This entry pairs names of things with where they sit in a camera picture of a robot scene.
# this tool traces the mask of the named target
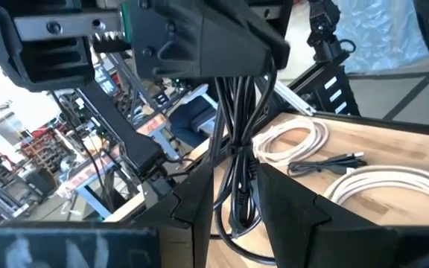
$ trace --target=coiled white cable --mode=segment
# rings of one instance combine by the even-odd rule
[[[367,189],[400,187],[429,195],[429,172],[411,167],[372,165],[340,177],[324,193],[342,205],[349,197]]]
[[[310,131],[307,138],[295,147],[284,152],[271,153],[271,144],[283,133],[295,129],[307,129]],[[252,139],[252,151],[261,162],[275,166],[289,165],[293,161],[301,161],[315,154],[328,139],[328,128],[321,121],[313,121],[308,118],[299,118],[286,121],[271,127],[265,133]]]

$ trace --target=black power cord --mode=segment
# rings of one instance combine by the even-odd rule
[[[64,109],[64,106],[61,104],[59,98],[56,95],[56,92],[54,90],[51,90],[50,93],[52,95],[52,98],[54,99],[54,101],[58,105],[59,109],[61,110],[61,112],[68,118],[69,112],[66,109]],[[77,127],[74,125],[74,123],[71,120],[67,120],[67,122],[69,123],[69,126],[74,131],[74,136],[77,138],[77,141],[80,143],[80,146],[86,152],[87,156],[90,158],[90,161],[94,165],[94,169],[95,169],[95,172],[97,174],[97,179],[98,179],[98,181],[101,185],[101,188],[102,188],[102,195],[107,200],[107,203],[108,203],[107,205],[109,206],[109,210],[114,211],[112,197],[110,196],[110,193],[107,193],[106,186],[105,186],[104,182],[102,181],[101,172],[98,170],[98,166],[97,166],[97,163],[95,162],[94,156],[92,156],[92,154],[90,153],[87,146],[83,143],[83,139],[82,139],[82,137],[80,137],[79,133],[77,132]]]
[[[260,222],[260,213],[254,200],[255,192],[251,183],[256,181],[258,160],[252,153],[252,136],[256,121],[262,115],[268,100],[274,92],[277,70],[272,60],[271,72],[268,75],[267,88],[264,90],[258,105],[255,99],[255,87],[252,77],[216,78],[215,84],[220,98],[220,108],[229,135],[231,158],[221,182],[217,200],[213,209],[219,234],[212,234],[211,239],[221,239],[239,255],[260,264],[276,265],[272,257],[249,252],[234,241],[253,230]],[[210,142],[210,155],[216,155],[216,148],[223,138],[223,128],[215,130]],[[223,227],[223,202],[231,196],[229,224],[232,233],[227,234]]]
[[[287,174],[292,178],[300,178],[314,172],[329,170],[334,174],[342,176],[352,172],[356,168],[367,165],[364,160],[360,159],[361,156],[363,156],[363,153],[349,153],[333,156],[319,162],[291,162],[287,166]]]
[[[343,43],[347,43],[347,44],[349,44],[351,46],[351,48],[349,50],[346,50],[347,53],[352,54],[352,53],[356,52],[357,46],[356,46],[356,44],[352,40],[350,40],[350,39],[342,39],[342,40],[339,41],[340,45],[342,45]]]

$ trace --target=black plastic housing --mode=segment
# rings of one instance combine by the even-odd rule
[[[261,76],[271,58],[287,65],[289,45],[245,1],[138,0],[127,9],[141,78]]]
[[[71,89],[94,79],[86,37],[23,42],[16,16],[80,12],[80,0],[0,0],[0,65],[17,85],[31,92]]]
[[[256,186],[279,268],[429,267],[429,226],[378,226],[268,164]]]

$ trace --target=cable bundle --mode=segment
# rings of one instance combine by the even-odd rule
[[[342,205],[354,194],[379,187],[400,187],[429,195],[429,172],[391,165],[361,167],[340,177],[327,188],[324,196]]]
[[[271,144],[280,135],[296,129],[307,129],[310,133],[304,141],[289,150],[280,153],[270,152]],[[307,118],[298,118],[271,127],[265,133],[257,135],[252,140],[252,149],[256,157],[262,162],[275,166],[284,166],[315,154],[327,142],[328,134],[328,128],[325,123]]]
[[[287,174],[292,178],[300,178],[326,169],[337,175],[345,175],[356,168],[366,166],[366,162],[359,159],[361,156],[363,156],[363,153],[349,153],[333,156],[318,162],[291,162],[287,166]]]
[[[231,158],[221,182],[217,200],[214,202],[214,215],[219,234],[212,234],[211,239],[221,239],[230,249],[245,258],[268,265],[276,265],[274,258],[248,252],[234,243],[232,239],[245,235],[261,222],[257,205],[252,198],[253,189],[250,186],[251,181],[256,179],[259,164],[252,152],[251,141],[255,123],[262,115],[274,92],[276,76],[277,70],[273,62],[267,78],[267,88],[263,91],[258,105],[256,105],[255,82],[252,77],[215,78],[220,98],[218,109],[221,109],[218,114],[222,114],[223,121],[226,123]],[[220,122],[217,120],[218,127],[216,127],[214,138],[210,143],[210,155],[216,153],[214,151],[219,149],[219,141],[223,138],[223,125]],[[229,196],[231,196],[229,216],[231,234],[226,233],[221,217],[222,204]]]

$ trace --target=wooden tabletop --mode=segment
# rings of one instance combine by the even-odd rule
[[[262,130],[295,118],[298,115],[281,114]],[[323,160],[342,153],[364,152],[364,159],[371,165],[404,165],[429,171],[429,135],[388,130],[341,121],[324,121],[331,136],[327,144],[308,161]],[[307,133],[293,130],[279,137],[272,149],[274,152],[295,146]],[[214,170],[214,192],[218,192],[220,181],[226,169],[226,162]],[[286,167],[279,167],[282,172]],[[304,186],[323,194],[326,188],[338,178],[329,173],[313,173],[297,179]],[[223,204],[223,219],[228,222],[229,200]],[[376,188],[352,197],[345,207],[368,220],[380,225],[429,225],[429,196],[400,188]],[[212,233],[216,233],[212,224]],[[249,234],[236,240],[240,246],[262,255],[273,256],[264,224],[260,224]],[[231,251],[222,241],[211,241],[208,264],[210,268],[252,268],[265,267],[242,258]]]
[[[143,126],[139,127],[137,129],[137,132],[142,135],[149,135],[156,128],[166,123],[166,121],[167,121],[167,118],[165,118],[164,115],[157,115],[154,118],[152,118],[150,121],[145,123]]]

